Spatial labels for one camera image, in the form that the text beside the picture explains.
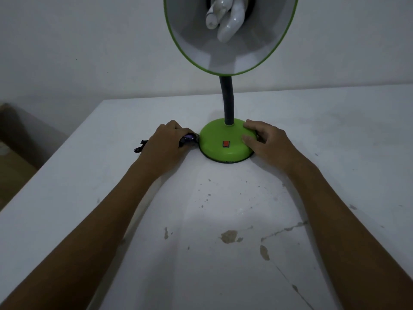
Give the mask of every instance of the table surface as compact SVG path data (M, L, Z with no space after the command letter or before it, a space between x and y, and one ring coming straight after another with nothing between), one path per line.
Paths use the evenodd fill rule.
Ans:
M413 85L235 95L235 116L286 130L410 276L412 95ZM222 116L220 95L102 102L0 212L0 300L105 198L159 124L199 132ZM90 308L339 308L305 222L291 183L258 157L219 164L192 150L145 196ZM224 243L228 230L240 242Z

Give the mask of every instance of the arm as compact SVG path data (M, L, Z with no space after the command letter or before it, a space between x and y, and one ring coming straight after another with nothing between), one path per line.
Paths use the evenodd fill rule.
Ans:
M6 309L85 309L109 267L132 216L151 184L188 150L191 132L160 125L136 162L107 197L32 271L0 306Z
M266 162L284 171L304 203L328 275L345 309L408 309L413 281L303 156L285 131L250 121L264 143L243 140Z

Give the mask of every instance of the white wall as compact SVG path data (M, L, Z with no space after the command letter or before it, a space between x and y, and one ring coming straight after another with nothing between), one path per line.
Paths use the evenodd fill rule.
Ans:
M412 13L413 0L299 0L280 47L234 89L412 83ZM175 47L162 0L0 0L0 39L0 100L64 135L23 122L50 154L103 99L220 91Z

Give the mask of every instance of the forearm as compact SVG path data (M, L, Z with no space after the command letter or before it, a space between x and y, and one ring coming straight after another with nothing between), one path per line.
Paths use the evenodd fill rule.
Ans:
M318 168L302 158L288 176L302 198L343 306L407 308L413 302L413 282L341 201Z
M137 205L156 178L135 162L108 196L0 306L84 309L109 267Z

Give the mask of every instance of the green lamp base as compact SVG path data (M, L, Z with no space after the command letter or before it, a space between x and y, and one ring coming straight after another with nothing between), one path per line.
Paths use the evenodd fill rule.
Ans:
M220 163L237 163L248 159L253 151L242 142L242 135L256 138L254 131L242 126L244 121L234 119L225 125L224 119L209 122L199 133L199 148L207 158Z

